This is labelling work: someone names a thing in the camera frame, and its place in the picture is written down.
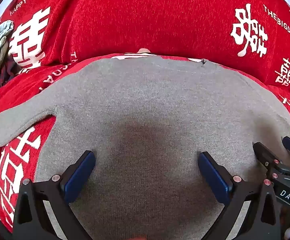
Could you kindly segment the red wedding blanket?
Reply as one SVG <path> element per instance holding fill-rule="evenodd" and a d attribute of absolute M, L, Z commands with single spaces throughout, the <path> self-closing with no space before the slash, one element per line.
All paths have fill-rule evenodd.
<path fill-rule="evenodd" d="M 209 61 L 270 91 L 290 113 L 290 7 L 284 0 L 15 0 L 8 55 L 21 71 L 0 87 L 0 113 L 102 59 Z M 0 146 L 0 222 L 13 231 L 25 179 L 54 115 Z"/>

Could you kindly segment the grey knit sweater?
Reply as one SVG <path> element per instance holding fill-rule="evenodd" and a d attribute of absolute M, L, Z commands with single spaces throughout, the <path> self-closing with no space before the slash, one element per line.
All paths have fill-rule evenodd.
<path fill-rule="evenodd" d="M 288 110 L 255 81 L 209 61 L 94 61 L 0 113 L 0 146 L 48 115 L 56 122 L 35 180 L 95 151 L 93 174 L 71 205 L 93 239 L 200 239 L 221 205 L 199 174 L 198 152 L 249 181 L 264 176 L 255 142 L 290 165 L 281 143 L 290 136 Z"/>

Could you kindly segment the dark plaid cloth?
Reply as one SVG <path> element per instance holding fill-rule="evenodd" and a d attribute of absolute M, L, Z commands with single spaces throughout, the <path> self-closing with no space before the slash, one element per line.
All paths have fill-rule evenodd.
<path fill-rule="evenodd" d="M 14 61 L 12 56 L 6 56 L 0 68 L 0 87 L 6 85 L 20 71 L 21 67 Z"/>

